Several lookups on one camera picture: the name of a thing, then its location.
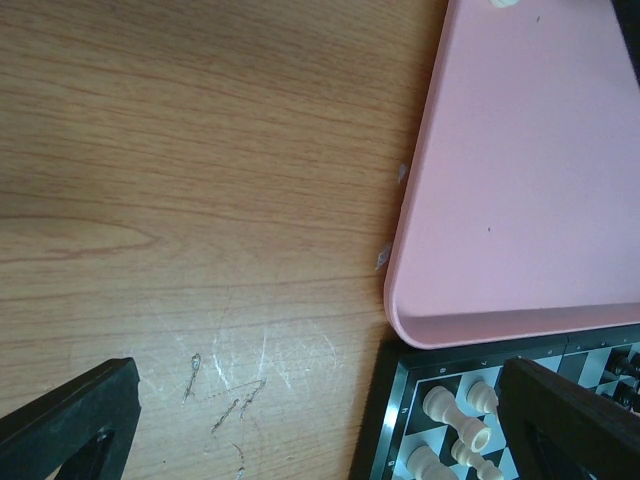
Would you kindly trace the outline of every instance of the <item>chessboard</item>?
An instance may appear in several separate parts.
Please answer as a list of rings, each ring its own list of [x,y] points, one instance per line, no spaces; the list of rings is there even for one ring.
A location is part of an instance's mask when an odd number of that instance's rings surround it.
[[[475,469],[460,465],[451,454],[458,439],[456,430],[432,420],[423,411],[427,393],[442,386],[455,396],[462,413],[490,427],[490,440],[480,455],[491,460],[505,480],[518,479],[498,419],[467,402],[471,386],[484,381],[499,396],[498,380],[504,362],[522,357],[615,401],[621,387],[637,391],[637,381],[629,375],[615,374],[614,363],[621,358],[637,361],[639,353],[640,325],[442,350],[415,350],[401,342],[384,345],[374,370],[350,478],[414,480],[407,460],[416,449],[427,445],[458,479],[476,480]]]

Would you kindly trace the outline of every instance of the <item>wooden table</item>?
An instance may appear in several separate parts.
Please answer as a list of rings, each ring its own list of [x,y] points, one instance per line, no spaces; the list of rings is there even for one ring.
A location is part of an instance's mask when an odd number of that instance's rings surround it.
[[[445,8],[3,0],[0,414],[132,356],[125,478],[345,478]]]

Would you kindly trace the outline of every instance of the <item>white object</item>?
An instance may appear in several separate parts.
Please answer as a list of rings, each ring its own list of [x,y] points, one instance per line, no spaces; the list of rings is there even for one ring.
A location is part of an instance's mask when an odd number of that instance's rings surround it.
[[[498,8],[511,7],[518,3],[519,0],[489,0],[493,5]]]
[[[480,454],[472,452],[460,440],[456,440],[453,444],[451,456],[460,465],[475,468],[478,471],[479,480],[504,480],[504,475],[491,460],[485,460]]]
[[[477,411],[498,416],[498,396],[496,391],[480,380],[473,384],[467,394],[467,402]]]
[[[429,390],[422,409],[432,420],[455,428],[462,442],[472,451],[479,452],[489,443],[491,429],[477,418],[462,413],[455,397],[446,388],[438,386]]]
[[[407,460],[407,470],[416,480],[458,480],[458,476],[440,463],[438,456],[427,445],[413,451]]]

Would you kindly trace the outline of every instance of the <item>chessboard black border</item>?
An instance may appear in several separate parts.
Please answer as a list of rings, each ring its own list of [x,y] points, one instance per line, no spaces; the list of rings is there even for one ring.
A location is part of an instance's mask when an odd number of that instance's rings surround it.
[[[394,340],[380,348],[365,406],[362,427],[349,473],[350,480],[389,480],[404,434],[417,378],[437,369],[466,371],[470,362],[487,359],[487,367],[520,355],[544,358],[578,351],[640,342],[640,324],[567,334],[505,340],[438,350],[418,350]]]

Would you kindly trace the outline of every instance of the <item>black chess piece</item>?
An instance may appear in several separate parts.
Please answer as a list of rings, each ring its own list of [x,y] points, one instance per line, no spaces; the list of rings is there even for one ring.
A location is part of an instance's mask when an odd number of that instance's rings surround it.
[[[614,357],[611,363],[607,365],[607,370],[616,376],[628,375],[636,380],[640,379],[640,362],[634,365],[625,354]]]
[[[613,400],[627,410],[640,412],[640,395],[638,395],[638,391],[624,382],[620,382],[616,386]]]

